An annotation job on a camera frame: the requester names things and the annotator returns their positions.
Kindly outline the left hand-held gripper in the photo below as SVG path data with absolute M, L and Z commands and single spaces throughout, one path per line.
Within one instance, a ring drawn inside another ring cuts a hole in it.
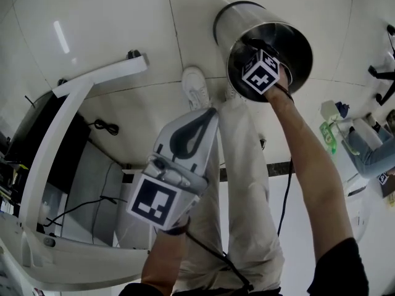
M 154 144 L 156 153 L 135 175 L 127 213 L 163 231 L 184 226 L 209 185 L 206 167 L 217 130 L 213 107 L 193 110 L 165 125 Z

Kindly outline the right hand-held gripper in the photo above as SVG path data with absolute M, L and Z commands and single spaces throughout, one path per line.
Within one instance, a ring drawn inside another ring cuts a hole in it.
M 279 55 L 261 39 L 251 38 L 247 40 L 247 46 L 254 53 L 243 66 L 242 80 L 258 94 L 263 94 L 280 80 Z

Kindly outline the round steel trash bin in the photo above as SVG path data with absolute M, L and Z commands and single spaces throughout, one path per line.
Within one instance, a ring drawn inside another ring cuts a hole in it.
M 225 6 L 216 16 L 213 36 L 222 54 L 228 82 L 235 91 L 254 102 L 266 102 L 242 80 L 244 64 L 254 50 L 247 40 L 257 38 L 278 52 L 280 70 L 288 79 L 288 91 L 295 93 L 307 79 L 313 66 L 313 52 L 307 38 L 294 26 L 285 22 L 258 3 L 236 1 Z

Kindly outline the person's left forearm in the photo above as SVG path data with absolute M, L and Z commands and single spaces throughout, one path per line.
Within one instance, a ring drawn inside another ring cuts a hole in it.
M 170 296 L 177 281 L 181 261 L 185 254 L 186 234 L 169 235 L 159 231 L 143 266 L 141 282 Z

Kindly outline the person's right forearm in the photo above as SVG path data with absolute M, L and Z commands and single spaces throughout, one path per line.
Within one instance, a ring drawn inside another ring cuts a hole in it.
M 353 236 L 343 185 L 330 156 L 294 102 L 279 88 L 269 89 L 265 96 L 288 143 L 312 228 L 315 259 L 319 260 Z

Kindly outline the person's right white shoe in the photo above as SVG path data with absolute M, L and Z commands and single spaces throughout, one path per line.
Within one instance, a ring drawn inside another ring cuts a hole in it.
M 227 88 L 225 91 L 225 100 L 226 101 L 231 101 L 236 99 L 237 101 L 243 101 L 246 102 L 246 99 L 241 96 L 240 94 L 238 94 L 235 89 L 232 87 L 232 85 L 230 83 L 227 84 Z

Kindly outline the person's white shoe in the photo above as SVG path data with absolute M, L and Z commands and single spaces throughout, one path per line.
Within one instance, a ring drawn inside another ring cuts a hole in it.
M 225 100 L 226 101 L 231 101 L 236 99 L 237 101 L 243 101 L 246 102 L 246 99 L 241 96 L 240 94 L 238 94 L 235 89 L 232 87 L 232 85 L 230 83 L 227 84 L 227 88 L 225 91 Z
M 181 85 L 191 110 L 207 109 L 212 106 L 206 79 L 199 68 L 185 68 L 181 77 Z

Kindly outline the person's left white shoe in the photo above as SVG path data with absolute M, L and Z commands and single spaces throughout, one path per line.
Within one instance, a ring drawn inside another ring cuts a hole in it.
M 206 79 L 199 68 L 185 68 L 181 77 L 181 85 L 191 110 L 207 109 L 212 106 Z

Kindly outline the small white container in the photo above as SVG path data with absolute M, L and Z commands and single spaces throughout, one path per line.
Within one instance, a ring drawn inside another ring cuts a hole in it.
M 340 112 L 334 101 L 325 101 L 321 104 L 320 113 L 327 122 L 336 121 L 340 117 Z

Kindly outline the black wristwatch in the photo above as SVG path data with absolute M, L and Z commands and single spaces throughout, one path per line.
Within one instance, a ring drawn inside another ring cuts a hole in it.
M 178 221 L 175 227 L 168 230 L 162 230 L 162 232 L 168 234 L 169 236 L 180 236 L 188 231 L 190 222 L 191 218 L 187 216 L 186 218 Z

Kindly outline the purple cloth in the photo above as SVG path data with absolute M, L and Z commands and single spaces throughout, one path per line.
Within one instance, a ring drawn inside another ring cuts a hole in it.
M 335 104 L 336 108 L 338 109 L 338 112 L 340 114 L 340 116 L 345 119 L 348 115 L 350 106 L 348 104 L 344 104 L 342 102 L 337 102 Z

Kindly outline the black office chair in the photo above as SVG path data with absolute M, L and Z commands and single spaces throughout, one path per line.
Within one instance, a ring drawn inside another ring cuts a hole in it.
M 393 45 L 393 41 L 395 41 L 395 27 L 388 24 L 386 27 L 386 31 L 388 34 L 391 49 L 393 51 L 392 57 L 395 60 L 395 48 Z M 382 96 L 380 93 L 377 93 L 375 96 L 376 102 L 380 106 L 383 106 L 391 98 L 391 96 L 395 94 L 395 69 L 391 72 L 377 72 L 377 70 L 373 66 L 369 66 L 368 72 L 372 77 L 378 80 L 387 80 L 393 82 L 384 96 Z

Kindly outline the black computer case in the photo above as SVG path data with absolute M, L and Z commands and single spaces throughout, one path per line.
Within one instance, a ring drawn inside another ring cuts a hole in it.
M 51 92 L 40 97 L 28 110 L 10 142 L 5 161 L 20 167 L 12 186 L 13 191 L 20 195 L 41 141 L 64 101 L 65 97 L 58 98 Z M 66 194 L 70 193 L 90 131 L 83 117 L 76 114 L 55 154 L 48 183 Z

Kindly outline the white appliance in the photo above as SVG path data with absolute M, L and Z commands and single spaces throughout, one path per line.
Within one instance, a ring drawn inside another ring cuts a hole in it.
M 364 118 L 346 119 L 335 125 L 338 149 L 333 156 L 333 160 L 343 184 L 352 231 L 355 239 L 359 241 L 367 228 L 372 210 L 372 192 L 368 190 L 368 184 L 370 181 L 379 182 L 379 176 L 366 179 L 359 174 L 352 163 L 341 143 L 348 135 L 351 126 L 373 150 L 381 146 L 382 142 Z

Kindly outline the person's black printed shirt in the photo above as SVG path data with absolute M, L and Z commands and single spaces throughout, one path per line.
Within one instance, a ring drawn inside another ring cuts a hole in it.
M 307 289 L 310 296 L 368 296 L 369 283 L 354 238 L 348 238 L 324 254 L 315 266 Z M 247 293 L 245 290 L 194 289 L 171 296 L 283 296 L 281 289 Z

